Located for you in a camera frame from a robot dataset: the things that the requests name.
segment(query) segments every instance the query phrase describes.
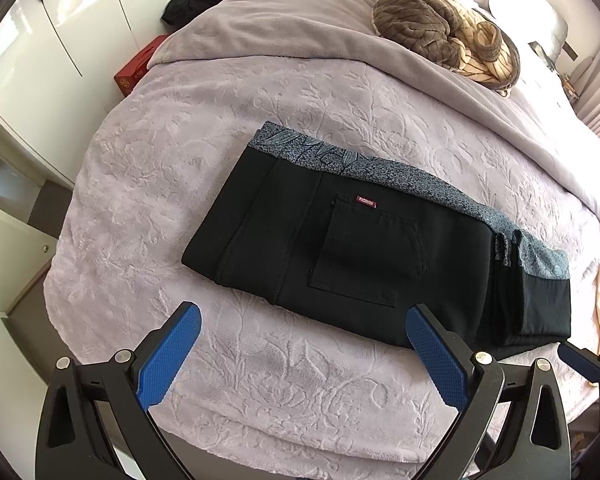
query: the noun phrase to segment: red label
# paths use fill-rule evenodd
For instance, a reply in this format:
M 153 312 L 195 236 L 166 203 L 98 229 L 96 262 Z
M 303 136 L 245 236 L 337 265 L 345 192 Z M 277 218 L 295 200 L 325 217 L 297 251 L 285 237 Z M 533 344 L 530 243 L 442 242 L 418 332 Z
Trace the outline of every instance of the red label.
M 373 209 L 375 209 L 376 205 L 378 205 L 373 200 L 369 200 L 368 198 L 365 198 L 365 197 L 360 196 L 360 195 L 358 195 L 356 197 L 356 202 L 359 202 L 359 203 L 364 204 L 364 205 L 368 205 L 369 207 L 372 207 Z

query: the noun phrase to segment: blue gripper pad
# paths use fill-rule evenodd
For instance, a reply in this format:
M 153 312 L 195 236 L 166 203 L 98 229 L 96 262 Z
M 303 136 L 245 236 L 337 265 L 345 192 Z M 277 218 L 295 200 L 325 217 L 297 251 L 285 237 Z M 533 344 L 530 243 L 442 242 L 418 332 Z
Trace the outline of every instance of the blue gripper pad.
M 404 325 L 409 341 L 436 385 L 442 400 L 447 406 L 462 411 L 469 401 L 466 376 L 453 354 L 417 307 L 407 311 Z
M 155 349 L 138 374 L 136 397 L 146 411 L 166 395 L 202 328 L 197 305 L 191 304 Z
M 592 358 L 596 358 L 593 352 L 590 352 L 590 354 Z M 560 346 L 558 346 L 558 357 L 590 383 L 600 383 L 600 365 L 598 362 L 590 361 L 575 350 L 574 347 L 560 343 Z

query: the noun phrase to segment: bedspread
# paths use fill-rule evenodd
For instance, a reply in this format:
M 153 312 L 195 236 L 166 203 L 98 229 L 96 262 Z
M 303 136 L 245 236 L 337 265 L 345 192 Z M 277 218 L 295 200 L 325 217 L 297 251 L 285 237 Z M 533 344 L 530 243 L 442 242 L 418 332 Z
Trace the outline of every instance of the bedspread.
M 523 70 L 514 92 L 542 99 L 541 106 L 568 106 L 559 82 L 552 86 L 533 67 Z M 562 123 L 577 121 L 572 116 Z M 183 300 L 200 306 L 200 338 L 166 398 L 150 410 L 160 427 L 272 472 L 384 480 L 413 475 L 456 414 L 413 351 L 222 288 L 180 263 L 267 120 L 435 174 L 565 250 L 571 340 L 597 348 L 600 222 L 502 136 L 358 60 L 249 56 L 158 64 L 93 139 L 45 299 L 50 320 L 85 363 L 134 348 Z M 562 133 L 545 135 L 555 140 Z M 568 132 L 561 142 L 578 135 Z M 596 150 L 586 152 L 587 142 L 581 164 L 593 171 L 600 158 Z M 555 345 L 507 361 L 529 364 L 538 356 L 554 364 L 566 413 L 574 418 L 597 391 L 558 361 Z M 496 425 L 503 419 L 498 412 Z

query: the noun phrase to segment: beige blanket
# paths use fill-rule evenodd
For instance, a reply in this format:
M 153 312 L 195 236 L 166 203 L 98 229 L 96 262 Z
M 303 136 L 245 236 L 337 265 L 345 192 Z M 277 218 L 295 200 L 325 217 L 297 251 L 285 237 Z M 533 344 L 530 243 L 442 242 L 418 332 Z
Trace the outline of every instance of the beige blanket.
M 376 32 L 507 97 L 520 77 L 515 44 L 455 0 L 378 0 Z

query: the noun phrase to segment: metal screw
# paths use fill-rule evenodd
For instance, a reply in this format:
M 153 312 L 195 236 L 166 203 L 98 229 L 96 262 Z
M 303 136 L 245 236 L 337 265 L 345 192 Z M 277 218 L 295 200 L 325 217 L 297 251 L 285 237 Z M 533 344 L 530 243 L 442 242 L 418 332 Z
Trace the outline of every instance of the metal screw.
M 61 357 L 58 359 L 58 361 L 56 361 L 56 368 L 59 370 L 64 370 L 69 366 L 69 364 L 71 364 L 71 359 L 68 357 Z
M 115 360 L 119 363 L 126 363 L 131 359 L 131 352 L 129 350 L 120 350 L 116 352 Z
M 538 359 L 538 368 L 544 372 L 551 370 L 551 363 L 546 359 Z
M 491 357 L 491 354 L 488 354 L 487 352 L 476 352 L 475 360 L 481 365 L 490 365 L 493 361 L 493 357 Z

